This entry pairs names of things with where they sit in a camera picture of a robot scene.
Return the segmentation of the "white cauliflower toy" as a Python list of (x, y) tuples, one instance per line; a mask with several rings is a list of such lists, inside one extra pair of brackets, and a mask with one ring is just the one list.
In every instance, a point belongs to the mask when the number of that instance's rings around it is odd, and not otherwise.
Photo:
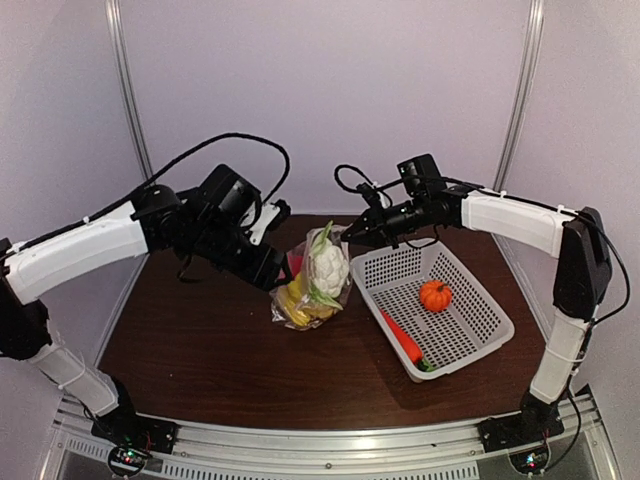
[(340, 233), (332, 221), (314, 231), (306, 254), (308, 294), (316, 304), (343, 309), (339, 298), (348, 284), (349, 261), (342, 242), (332, 238)]

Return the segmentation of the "white plastic basket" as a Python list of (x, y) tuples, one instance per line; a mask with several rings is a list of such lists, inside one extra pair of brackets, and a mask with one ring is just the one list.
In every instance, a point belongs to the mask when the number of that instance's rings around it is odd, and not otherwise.
[[(442, 243), (417, 250), (386, 247), (354, 257), (351, 274), (362, 299), (409, 378), (435, 380), (486, 357), (511, 340), (515, 327), (489, 292)], [(447, 283), (453, 299), (439, 313), (427, 311), (419, 290), (428, 281)], [(414, 365), (386, 324), (381, 310), (418, 344), (436, 370)]]

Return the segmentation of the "clear dotted zip bag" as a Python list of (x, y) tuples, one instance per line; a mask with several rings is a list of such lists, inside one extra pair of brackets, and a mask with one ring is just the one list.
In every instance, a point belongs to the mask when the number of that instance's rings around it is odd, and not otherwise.
[(348, 244), (341, 240), (345, 230), (330, 221), (288, 252), (293, 279), (271, 292), (274, 323), (307, 331), (344, 310), (352, 285)]

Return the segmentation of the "red pepper toy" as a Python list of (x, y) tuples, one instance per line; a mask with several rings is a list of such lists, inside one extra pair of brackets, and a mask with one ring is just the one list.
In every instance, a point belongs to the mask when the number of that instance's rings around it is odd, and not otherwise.
[(302, 269), (304, 255), (302, 253), (295, 253), (293, 250), (290, 250), (287, 253), (287, 260), (291, 276), (295, 278)]

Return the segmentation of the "yellow corn toy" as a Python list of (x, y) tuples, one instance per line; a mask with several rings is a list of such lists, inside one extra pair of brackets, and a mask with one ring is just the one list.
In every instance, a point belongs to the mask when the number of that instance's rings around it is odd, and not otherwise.
[(337, 313), (335, 308), (327, 305), (312, 305), (308, 300), (303, 299), (305, 295), (306, 284), (301, 273), (298, 273), (289, 284), (280, 287), (276, 295), (277, 305), (293, 324), (294, 329), (317, 328)]

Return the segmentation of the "orange pumpkin toy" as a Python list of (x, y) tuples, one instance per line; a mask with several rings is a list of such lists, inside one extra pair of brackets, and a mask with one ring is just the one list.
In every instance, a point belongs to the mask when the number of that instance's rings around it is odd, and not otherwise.
[(439, 313), (446, 310), (453, 299), (450, 286), (442, 281), (428, 281), (419, 290), (419, 300), (429, 312)]

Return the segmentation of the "orange carrot toy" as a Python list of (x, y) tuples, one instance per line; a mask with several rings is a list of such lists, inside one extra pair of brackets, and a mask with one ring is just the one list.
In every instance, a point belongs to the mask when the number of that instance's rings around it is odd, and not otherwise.
[(423, 353), (418, 344), (390, 317), (389, 314), (384, 310), (381, 310), (380, 313), (411, 362), (414, 365), (420, 363), (423, 360)]

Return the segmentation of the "green lettuce leaf toy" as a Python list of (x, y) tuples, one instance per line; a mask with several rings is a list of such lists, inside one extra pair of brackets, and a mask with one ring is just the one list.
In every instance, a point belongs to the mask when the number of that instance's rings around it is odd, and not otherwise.
[(425, 358), (422, 358), (416, 363), (416, 367), (422, 372), (433, 372), (436, 368), (431, 365)]

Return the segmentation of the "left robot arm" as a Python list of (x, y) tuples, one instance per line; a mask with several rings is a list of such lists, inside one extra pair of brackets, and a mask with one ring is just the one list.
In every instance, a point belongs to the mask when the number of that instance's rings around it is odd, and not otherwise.
[(113, 379), (89, 366), (52, 338), (41, 296), (106, 265), (170, 249), (183, 262), (200, 257), (262, 290), (291, 273), (284, 253), (264, 241), (290, 214), (226, 165), (195, 188), (142, 187), (115, 207), (53, 233), (44, 240), (1, 242), (1, 352), (35, 365), (59, 389), (104, 417), (123, 444), (144, 433), (138, 415), (125, 407)]

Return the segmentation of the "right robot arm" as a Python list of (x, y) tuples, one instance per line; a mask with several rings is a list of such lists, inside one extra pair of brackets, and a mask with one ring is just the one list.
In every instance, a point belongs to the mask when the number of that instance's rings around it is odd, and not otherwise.
[(397, 166), (397, 184), (407, 201), (385, 207), (391, 183), (367, 181), (344, 191), (360, 195), (367, 209), (342, 234), (343, 241), (367, 247), (398, 247), (402, 237), (423, 227), (454, 227), (498, 235), (529, 245), (556, 259), (552, 305), (554, 323), (541, 363), (513, 419), (519, 440), (535, 440), (551, 424), (570, 376), (582, 360), (596, 313), (613, 274), (612, 246), (600, 212), (544, 206), (498, 193), (479, 184), (444, 177), (434, 158), (421, 155)]

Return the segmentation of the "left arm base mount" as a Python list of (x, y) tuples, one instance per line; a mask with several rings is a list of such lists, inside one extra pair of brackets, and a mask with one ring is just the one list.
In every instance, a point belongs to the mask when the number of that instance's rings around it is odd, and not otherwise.
[(175, 422), (135, 414), (131, 418), (93, 422), (91, 435), (118, 447), (146, 453), (172, 454), (178, 425)]

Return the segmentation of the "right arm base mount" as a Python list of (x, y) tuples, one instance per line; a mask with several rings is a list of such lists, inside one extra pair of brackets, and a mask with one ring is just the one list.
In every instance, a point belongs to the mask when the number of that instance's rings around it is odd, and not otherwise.
[(526, 393), (518, 413), (481, 421), (477, 429), (484, 451), (512, 449), (562, 434), (558, 404), (558, 400), (548, 404)]

